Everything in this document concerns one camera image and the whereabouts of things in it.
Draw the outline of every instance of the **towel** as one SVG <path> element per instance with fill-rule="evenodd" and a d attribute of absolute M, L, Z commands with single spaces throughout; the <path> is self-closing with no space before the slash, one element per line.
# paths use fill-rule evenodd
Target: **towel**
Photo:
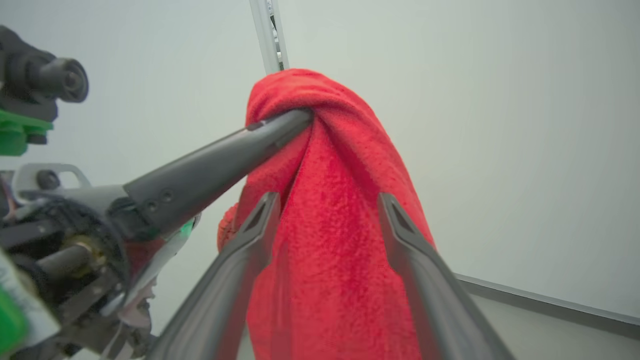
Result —
<path fill-rule="evenodd" d="M 394 194 L 433 244 L 409 173 L 367 103 L 317 72 L 259 81 L 246 125 L 301 107 L 313 109 L 312 125 L 248 176 L 218 230 L 221 249 L 264 193 L 280 193 L 273 257 L 247 313 L 255 358 L 420 359 L 376 204 L 380 192 Z"/>

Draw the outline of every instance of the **black cylinder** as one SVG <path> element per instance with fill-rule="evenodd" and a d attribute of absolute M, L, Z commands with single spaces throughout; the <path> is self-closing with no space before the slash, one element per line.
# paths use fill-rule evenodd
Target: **black cylinder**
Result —
<path fill-rule="evenodd" d="M 42 65 L 31 80 L 31 86 L 67 102 L 83 102 L 89 94 L 86 72 L 74 59 L 56 58 Z"/>

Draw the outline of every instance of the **black knob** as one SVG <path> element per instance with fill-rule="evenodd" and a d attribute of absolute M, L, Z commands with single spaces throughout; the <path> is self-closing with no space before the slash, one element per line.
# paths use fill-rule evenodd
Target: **black knob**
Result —
<path fill-rule="evenodd" d="M 66 102 L 83 102 L 89 94 L 89 80 L 77 60 L 56 58 L 42 65 L 31 81 L 34 90 Z"/>
<path fill-rule="evenodd" d="M 52 170 L 38 171 L 36 182 L 42 190 L 55 190 L 60 187 L 60 178 Z"/>

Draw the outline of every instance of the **white wall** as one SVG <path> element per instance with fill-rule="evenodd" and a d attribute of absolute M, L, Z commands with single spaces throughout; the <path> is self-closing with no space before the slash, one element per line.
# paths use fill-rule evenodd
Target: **white wall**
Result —
<path fill-rule="evenodd" d="M 377 113 L 455 272 L 640 316 L 638 1 L 275 3 L 291 67 Z"/>
<path fill-rule="evenodd" d="M 64 162 L 94 185 L 124 183 L 244 126 L 250 90 L 265 74 L 248 1 L 3 1 L 0 24 L 75 57 L 90 80 L 86 102 L 60 105 L 49 145 L 0 158 L 0 168 Z M 204 213 L 163 269 L 155 334 L 216 256 L 218 222 L 239 191 Z"/>
<path fill-rule="evenodd" d="M 636 360 L 640 341 L 472 297 L 518 360 Z"/>

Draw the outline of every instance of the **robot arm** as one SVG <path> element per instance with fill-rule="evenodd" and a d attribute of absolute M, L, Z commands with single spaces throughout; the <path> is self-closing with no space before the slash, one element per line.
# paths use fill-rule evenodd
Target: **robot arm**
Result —
<path fill-rule="evenodd" d="M 77 61 L 4 27 L 0 40 L 0 154 L 19 156 L 46 143 L 55 100 L 81 102 L 88 80 Z M 269 263 L 277 193 L 258 202 L 158 339 L 146 298 L 200 212 L 312 119 L 307 109 L 265 119 L 124 185 L 92 187 L 65 164 L 0 172 L 0 359 L 63 359 L 83 347 L 109 359 L 127 349 L 148 360 L 235 359 L 253 282 Z M 66 171 L 79 188 L 60 186 Z M 380 194 L 378 209 L 423 359 L 512 359 L 393 195 Z"/>

